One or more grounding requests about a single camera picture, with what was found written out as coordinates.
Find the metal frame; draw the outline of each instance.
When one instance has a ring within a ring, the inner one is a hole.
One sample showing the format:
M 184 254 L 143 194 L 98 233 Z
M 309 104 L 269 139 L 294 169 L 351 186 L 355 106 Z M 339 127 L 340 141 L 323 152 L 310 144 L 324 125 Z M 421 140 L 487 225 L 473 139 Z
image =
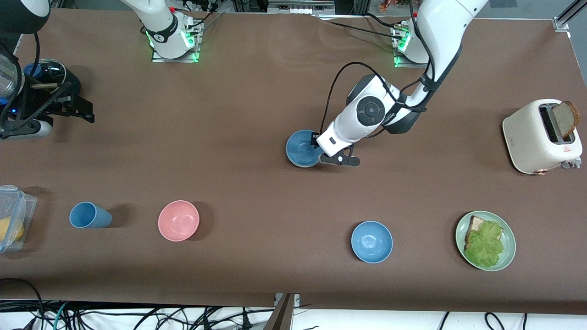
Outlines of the metal frame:
M 299 306 L 299 298 L 296 294 L 282 294 L 281 297 L 276 295 L 277 307 L 271 313 L 269 321 L 265 324 L 264 330 L 290 330 L 292 327 L 292 318 L 294 317 L 294 308 Z
M 574 0 L 562 13 L 552 19 L 552 25 L 557 32 L 569 30 L 569 22 L 573 20 L 585 7 L 587 0 Z

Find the green plate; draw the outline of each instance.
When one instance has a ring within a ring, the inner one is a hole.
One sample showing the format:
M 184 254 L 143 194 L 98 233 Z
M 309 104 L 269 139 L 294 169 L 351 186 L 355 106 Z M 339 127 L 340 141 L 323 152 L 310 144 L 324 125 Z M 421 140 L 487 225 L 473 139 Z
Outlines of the green plate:
M 501 228 L 504 229 L 503 234 L 501 235 L 501 242 L 504 244 L 504 251 L 500 254 L 500 260 L 497 262 L 497 265 L 492 267 L 481 267 L 477 266 L 472 263 L 467 257 L 465 256 L 465 236 L 467 235 L 467 231 L 469 229 L 469 225 L 471 224 L 471 216 L 476 215 L 479 218 L 482 218 L 486 221 L 497 221 Z M 487 212 L 487 211 L 473 211 L 470 213 L 465 214 L 464 217 L 461 218 L 461 221 L 457 224 L 457 231 L 455 233 L 455 238 L 457 240 L 457 248 L 458 251 L 461 252 L 461 255 L 468 263 L 471 265 L 479 268 L 480 270 L 484 271 L 501 271 L 505 267 L 509 266 L 515 256 L 515 238 L 512 229 L 508 226 L 505 221 L 500 218 L 499 216 Z

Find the toaster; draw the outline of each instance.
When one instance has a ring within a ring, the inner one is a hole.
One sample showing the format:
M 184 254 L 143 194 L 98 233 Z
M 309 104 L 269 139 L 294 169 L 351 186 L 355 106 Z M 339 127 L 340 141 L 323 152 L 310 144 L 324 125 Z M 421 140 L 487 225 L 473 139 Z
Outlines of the toaster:
M 518 171 L 544 174 L 559 166 L 580 167 L 583 146 L 577 129 L 562 137 L 552 114 L 560 104 L 555 99 L 537 100 L 504 119 L 505 143 Z

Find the pink bowl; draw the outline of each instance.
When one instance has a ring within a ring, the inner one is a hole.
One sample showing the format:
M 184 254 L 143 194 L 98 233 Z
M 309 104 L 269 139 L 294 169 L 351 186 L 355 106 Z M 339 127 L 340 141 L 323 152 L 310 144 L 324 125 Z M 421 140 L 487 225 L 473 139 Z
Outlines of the pink bowl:
M 187 240 L 195 233 L 200 225 L 200 215 L 190 202 L 172 201 L 159 214 L 158 225 L 163 237 L 172 242 L 179 242 Z

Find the bread slice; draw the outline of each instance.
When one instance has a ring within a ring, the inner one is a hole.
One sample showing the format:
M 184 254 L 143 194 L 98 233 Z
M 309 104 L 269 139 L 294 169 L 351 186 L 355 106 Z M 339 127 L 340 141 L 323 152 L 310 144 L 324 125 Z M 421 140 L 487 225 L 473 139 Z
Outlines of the bread slice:
M 552 109 L 552 114 L 561 132 L 562 137 L 568 137 L 575 127 L 581 121 L 581 116 L 575 105 L 569 101 L 564 101 Z
M 471 232 L 471 230 L 479 230 L 479 228 L 481 227 L 482 224 L 485 223 L 485 220 L 483 220 L 482 218 L 477 217 L 476 215 L 472 215 L 471 216 L 471 224 L 469 224 L 469 229 L 467 230 L 467 236 L 465 236 L 465 250 L 471 247 L 471 243 L 469 242 L 469 233 Z

